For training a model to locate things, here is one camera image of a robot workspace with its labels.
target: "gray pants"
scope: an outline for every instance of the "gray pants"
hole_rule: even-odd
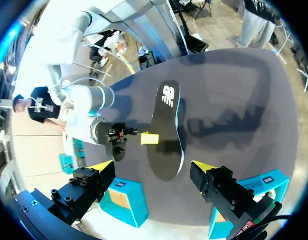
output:
[[[237,39],[237,46],[246,48],[259,33],[258,39],[254,47],[264,48],[269,42],[275,29],[275,24],[271,21],[262,19],[261,17],[247,11],[244,12],[244,21],[242,31]]]

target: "table surface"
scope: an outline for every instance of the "table surface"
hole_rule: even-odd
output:
[[[157,88],[165,80],[181,87],[179,135],[185,152],[180,173],[161,181],[152,173],[146,147],[128,141],[116,176],[142,182],[150,219],[206,226],[207,204],[189,178],[197,160],[226,166],[242,180],[273,169],[291,177],[297,148],[297,121],[289,80],[271,51],[220,49],[175,58],[142,70],[112,86],[116,100],[100,113],[107,121],[147,130]],[[101,145],[85,144],[86,165],[108,160]]]

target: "black insole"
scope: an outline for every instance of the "black insole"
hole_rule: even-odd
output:
[[[154,113],[148,132],[159,134],[158,144],[148,144],[147,156],[153,173],[163,181],[175,178],[182,164],[182,147],[177,134],[180,86],[174,80],[158,88]]]

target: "teal box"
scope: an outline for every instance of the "teal box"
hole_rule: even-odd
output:
[[[73,158],[67,154],[59,154],[59,161],[62,170],[66,174],[72,174],[74,171]]]
[[[274,190],[275,199],[273,202],[282,201],[288,186],[288,178],[279,170],[273,170],[256,177],[251,177],[237,182],[246,189],[253,189],[255,196]],[[230,221],[216,222],[218,214],[219,212],[217,208],[214,207],[207,239],[226,238],[234,227]]]
[[[75,155],[79,158],[84,158],[85,157],[84,143],[78,139],[73,138],[73,144],[74,144]]]
[[[110,184],[99,205],[104,212],[136,228],[149,216],[143,185],[118,177]]]

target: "yellow tag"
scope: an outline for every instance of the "yellow tag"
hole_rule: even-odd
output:
[[[195,161],[195,160],[193,160],[192,163],[195,163],[200,169],[202,169],[204,171],[204,173],[206,173],[207,170],[218,168],[216,166],[208,165],[208,164],[202,163],[200,161]]]
[[[158,144],[159,134],[152,134],[147,132],[141,133],[140,142],[143,144]]]
[[[99,163],[99,164],[96,164],[96,165],[93,165],[93,166],[89,166],[89,167],[87,167],[87,168],[89,168],[89,169],[93,168],[93,169],[96,169],[96,170],[98,170],[98,171],[101,172],[101,171],[104,170],[104,168],[107,167],[108,164],[110,164],[111,162],[113,162],[113,160],[109,160],[109,161],[106,161],[106,162],[102,162],[102,163]]]

